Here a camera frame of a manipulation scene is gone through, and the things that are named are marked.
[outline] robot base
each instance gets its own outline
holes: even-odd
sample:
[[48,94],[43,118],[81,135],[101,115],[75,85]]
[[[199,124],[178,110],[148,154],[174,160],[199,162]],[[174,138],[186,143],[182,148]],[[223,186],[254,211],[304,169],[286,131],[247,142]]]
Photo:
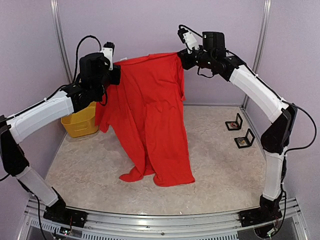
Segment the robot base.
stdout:
[[60,194],[54,188],[53,190],[58,196],[58,201],[45,208],[43,218],[60,224],[83,228],[88,214],[85,211],[67,208]]
[[56,216],[46,209],[43,218],[60,224],[83,228],[87,221],[87,215],[85,211],[66,208],[63,216]]
[[242,227],[263,224],[282,218],[279,202],[282,194],[274,201],[260,197],[260,207],[239,212]]

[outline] light purple wall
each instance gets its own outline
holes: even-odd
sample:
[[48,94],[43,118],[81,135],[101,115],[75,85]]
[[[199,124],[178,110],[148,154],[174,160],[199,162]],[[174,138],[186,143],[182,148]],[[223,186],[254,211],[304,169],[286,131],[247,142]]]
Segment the light purple wall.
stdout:
[[[177,31],[184,24],[195,31],[225,34],[226,46],[252,65],[261,25],[264,1],[257,0],[66,0],[59,1],[60,17],[71,68],[75,48],[85,35],[115,43],[114,58],[135,58],[152,53],[178,52],[185,46]],[[83,56],[98,47],[86,40]],[[185,72],[187,102],[242,104],[244,94],[221,77]]]
[[[0,115],[5,116],[35,104],[67,82],[49,0],[0,0],[0,73]],[[64,133],[56,121],[21,144],[42,176]],[[0,177],[5,174],[0,164]],[[0,183],[0,193],[0,239],[13,240],[29,195],[11,176]]]
[[[265,49],[259,75],[289,102],[306,109],[320,123],[320,2],[273,0]],[[263,112],[254,102],[248,113],[258,132],[268,127]],[[299,112],[290,147],[303,146],[314,134],[310,120]],[[320,146],[315,144],[287,157],[284,187],[296,196],[311,239],[319,239],[320,226]]]

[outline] beige floor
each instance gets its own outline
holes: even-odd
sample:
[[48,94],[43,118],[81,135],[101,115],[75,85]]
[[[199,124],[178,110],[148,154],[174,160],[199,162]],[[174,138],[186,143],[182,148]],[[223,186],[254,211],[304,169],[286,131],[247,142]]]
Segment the beige floor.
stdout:
[[225,121],[235,119],[237,107],[186,106],[184,122],[195,183],[159,187],[153,176],[127,183],[119,176],[133,163],[114,131],[65,137],[47,181],[67,205],[104,212],[145,215],[188,215],[255,207],[263,190],[265,160],[255,140],[238,149]]

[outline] vertical metal post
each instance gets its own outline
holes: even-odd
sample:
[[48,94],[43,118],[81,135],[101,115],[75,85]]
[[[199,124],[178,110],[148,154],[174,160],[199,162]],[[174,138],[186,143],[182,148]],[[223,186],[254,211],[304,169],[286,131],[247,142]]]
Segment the vertical metal post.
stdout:
[[60,54],[61,54],[66,78],[68,79],[69,83],[72,83],[73,77],[72,77],[72,73],[71,73],[71,69],[70,69],[70,65],[69,65],[69,60],[68,60],[68,56],[67,56],[67,51],[66,51],[66,47],[65,47],[64,36],[62,33],[58,1],[57,0],[50,0],[50,1],[51,1],[51,11],[52,11],[52,16],[53,16],[55,34],[57,37],[58,46],[60,49]]
[[[262,22],[261,22],[261,27],[260,27],[258,45],[256,48],[254,61],[253,61],[253,67],[252,67],[252,70],[255,73],[258,72],[259,65],[261,62],[262,53],[263,53],[264,46],[265,46],[267,29],[268,29],[269,18],[270,18],[271,1],[272,0],[264,0],[264,8],[263,8],[263,14],[262,14]],[[246,110],[248,103],[249,103],[249,97],[247,95],[245,95],[243,103],[242,103],[242,108],[244,111]]]
[[24,215],[21,229],[18,233],[16,240],[26,240],[31,227],[31,217],[29,215]]

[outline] yellow basket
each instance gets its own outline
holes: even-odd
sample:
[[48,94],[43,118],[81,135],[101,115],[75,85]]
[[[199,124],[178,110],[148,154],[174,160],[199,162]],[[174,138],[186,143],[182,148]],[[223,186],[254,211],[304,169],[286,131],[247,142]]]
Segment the yellow basket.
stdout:
[[61,118],[61,123],[72,138],[77,138],[98,131],[95,126],[96,103],[92,102],[85,109]]

